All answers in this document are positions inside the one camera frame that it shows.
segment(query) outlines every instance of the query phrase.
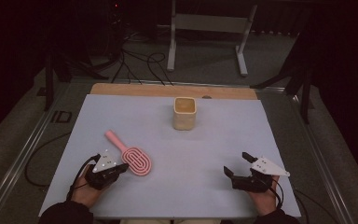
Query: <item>person's left hand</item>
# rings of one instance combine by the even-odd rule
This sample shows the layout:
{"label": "person's left hand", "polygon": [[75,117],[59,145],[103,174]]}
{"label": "person's left hand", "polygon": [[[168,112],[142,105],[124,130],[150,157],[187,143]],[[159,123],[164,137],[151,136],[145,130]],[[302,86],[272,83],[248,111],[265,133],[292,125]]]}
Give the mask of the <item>person's left hand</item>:
{"label": "person's left hand", "polygon": [[74,201],[76,203],[83,203],[88,208],[91,208],[95,203],[97,203],[100,196],[109,187],[106,187],[102,190],[98,190],[87,184],[87,180],[84,176],[86,175],[86,172],[89,168],[90,165],[87,165],[84,169],[83,174],[77,179],[71,201]]}

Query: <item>pink hairbrush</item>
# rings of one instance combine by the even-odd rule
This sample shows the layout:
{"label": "pink hairbrush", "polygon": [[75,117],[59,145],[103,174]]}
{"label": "pink hairbrush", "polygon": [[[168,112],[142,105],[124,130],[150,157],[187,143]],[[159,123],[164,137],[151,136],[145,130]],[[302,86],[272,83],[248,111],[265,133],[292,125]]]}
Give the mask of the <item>pink hairbrush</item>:
{"label": "pink hairbrush", "polygon": [[105,136],[120,149],[121,159],[130,165],[136,175],[147,175],[150,172],[152,162],[140,148],[126,147],[112,130],[107,131]]}

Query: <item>white tabletop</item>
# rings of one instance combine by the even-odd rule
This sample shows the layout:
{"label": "white tabletop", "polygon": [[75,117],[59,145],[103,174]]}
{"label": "white tabletop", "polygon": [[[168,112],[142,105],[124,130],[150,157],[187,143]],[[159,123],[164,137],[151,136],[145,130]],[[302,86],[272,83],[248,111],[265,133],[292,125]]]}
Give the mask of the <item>white tabletop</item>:
{"label": "white tabletop", "polygon": [[[261,102],[197,99],[191,131],[172,127],[172,106],[172,97],[88,95],[40,214],[65,200],[89,157],[109,149],[121,163],[121,152],[103,135],[111,129],[128,147],[140,147],[152,170],[146,176],[122,174],[91,209],[95,217],[255,217],[249,197],[231,187],[223,166],[235,175],[250,175],[251,165],[241,157],[246,151],[284,168]],[[281,177],[280,184],[283,210],[300,217],[289,178]]]}

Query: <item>hand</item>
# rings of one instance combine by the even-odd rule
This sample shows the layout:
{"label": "hand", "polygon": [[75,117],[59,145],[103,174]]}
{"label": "hand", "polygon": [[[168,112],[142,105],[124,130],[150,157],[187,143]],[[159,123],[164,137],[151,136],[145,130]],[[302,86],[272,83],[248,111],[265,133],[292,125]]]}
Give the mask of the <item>hand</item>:
{"label": "hand", "polygon": [[[274,179],[275,181],[272,181],[271,187],[276,190],[279,176],[274,175],[272,179]],[[258,215],[265,216],[277,209],[276,196],[274,193],[272,193],[271,190],[268,189],[266,192],[263,193],[254,193],[250,191],[246,192],[249,194],[252,201],[254,202]]]}
{"label": "hand", "polygon": [[88,208],[91,208],[95,203],[97,203],[100,196],[108,187],[98,190],[88,185],[84,176],[89,168],[90,166],[87,165],[83,174],[77,179],[71,201],[83,203]]}

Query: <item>person's right hand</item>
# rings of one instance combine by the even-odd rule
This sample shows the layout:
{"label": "person's right hand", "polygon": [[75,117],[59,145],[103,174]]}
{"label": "person's right hand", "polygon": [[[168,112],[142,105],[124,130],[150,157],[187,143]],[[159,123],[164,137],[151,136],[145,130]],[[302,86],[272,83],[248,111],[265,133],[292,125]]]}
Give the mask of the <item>person's right hand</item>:
{"label": "person's right hand", "polygon": [[[272,188],[276,190],[279,176],[274,175],[272,178],[275,180],[272,181]],[[254,193],[250,191],[246,192],[249,194],[252,201],[254,202],[258,215],[265,216],[277,210],[276,196],[271,190],[268,189],[266,192],[263,193]]]}

